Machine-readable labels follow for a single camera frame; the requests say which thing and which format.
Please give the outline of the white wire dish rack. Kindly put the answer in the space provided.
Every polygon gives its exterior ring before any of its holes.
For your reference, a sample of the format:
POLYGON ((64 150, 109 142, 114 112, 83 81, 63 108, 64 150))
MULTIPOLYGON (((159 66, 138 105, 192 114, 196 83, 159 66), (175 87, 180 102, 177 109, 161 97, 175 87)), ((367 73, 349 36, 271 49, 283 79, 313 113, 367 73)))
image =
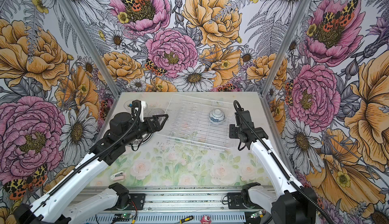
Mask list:
POLYGON ((229 138, 229 126, 235 122, 234 113, 231 102, 175 94, 166 109, 169 119, 159 135, 174 143, 219 151, 230 150, 238 144, 238 140, 229 138), (209 113, 212 109, 224 111, 223 123, 210 122, 209 113))

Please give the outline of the green rimmed plate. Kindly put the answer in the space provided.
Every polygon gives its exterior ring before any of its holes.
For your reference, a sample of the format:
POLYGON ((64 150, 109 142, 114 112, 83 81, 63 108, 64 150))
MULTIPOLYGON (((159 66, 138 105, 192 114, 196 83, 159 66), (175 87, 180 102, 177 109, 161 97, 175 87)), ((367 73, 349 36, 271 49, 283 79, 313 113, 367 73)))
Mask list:
POLYGON ((139 145, 143 145, 147 142, 149 142, 151 140, 151 138, 153 137, 153 133, 147 133, 147 134, 144 134, 141 139, 136 139, 134 141, 132 141, 131 143, 128 144, 128 146, 139 146, 139 145))

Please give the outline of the clear glass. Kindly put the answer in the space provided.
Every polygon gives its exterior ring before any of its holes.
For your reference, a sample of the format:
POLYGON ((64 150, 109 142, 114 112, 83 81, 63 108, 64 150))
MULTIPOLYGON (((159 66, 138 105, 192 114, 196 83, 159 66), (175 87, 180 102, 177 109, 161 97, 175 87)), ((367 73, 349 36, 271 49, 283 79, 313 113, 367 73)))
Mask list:
POLYGON ((125 109, 125 111, 127 111, 127 112, 131 112, 131 110, 132 110, 132 106, 133 106, 133 103, 132 103, 132 101, 133 100, 128 100, 128 101, 126 101, 125 103, 124 103, 124 109, 125 109))

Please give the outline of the blue white porcelain bowl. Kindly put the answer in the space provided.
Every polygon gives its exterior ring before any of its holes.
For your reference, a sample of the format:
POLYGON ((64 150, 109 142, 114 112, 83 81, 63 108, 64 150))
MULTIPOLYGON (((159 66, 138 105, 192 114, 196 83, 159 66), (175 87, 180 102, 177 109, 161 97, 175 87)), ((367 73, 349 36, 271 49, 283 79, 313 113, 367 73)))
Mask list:
POLYGON ((221 124, 225 120, 225 113, 221 109, 212 109, 209 113, 209 120, 214 124, 221 124))

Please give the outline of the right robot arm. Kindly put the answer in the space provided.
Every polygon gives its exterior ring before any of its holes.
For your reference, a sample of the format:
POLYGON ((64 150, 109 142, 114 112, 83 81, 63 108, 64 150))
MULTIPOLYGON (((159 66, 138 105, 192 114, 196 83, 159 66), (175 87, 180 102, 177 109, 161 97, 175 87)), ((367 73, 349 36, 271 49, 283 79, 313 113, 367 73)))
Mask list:
POLYGON ((258 205, 271 214, 276 224, 314 224, 317 197, 287 169, 273 148, 267 134, 256 128, 249 111, 237 109, 236 122, 230 125, 229 137, 238 139, 267 172, 274 191, 258 183, 250 183, 244 190, 246 201, 258 205))

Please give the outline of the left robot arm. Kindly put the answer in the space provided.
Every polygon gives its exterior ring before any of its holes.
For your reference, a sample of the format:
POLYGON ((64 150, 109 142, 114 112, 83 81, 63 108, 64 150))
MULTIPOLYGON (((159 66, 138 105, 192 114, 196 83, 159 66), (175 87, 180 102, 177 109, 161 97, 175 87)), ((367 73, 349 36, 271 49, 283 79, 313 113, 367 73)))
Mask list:
POLYGON ((111 166, 142 136, 161 131, 167 114, 141 119, 135 114, 118 113, 111 119, 109 130, 55 187, 33 202, 21 204, 14 211, 19 224, 71 224, 83 221, 100 211, 113 207, 126 208, 131 203, 129 191, 120 183, 110 185, 100 194, 88 199, 81 207, 69 207, 73 199, 106 168, 111 166))

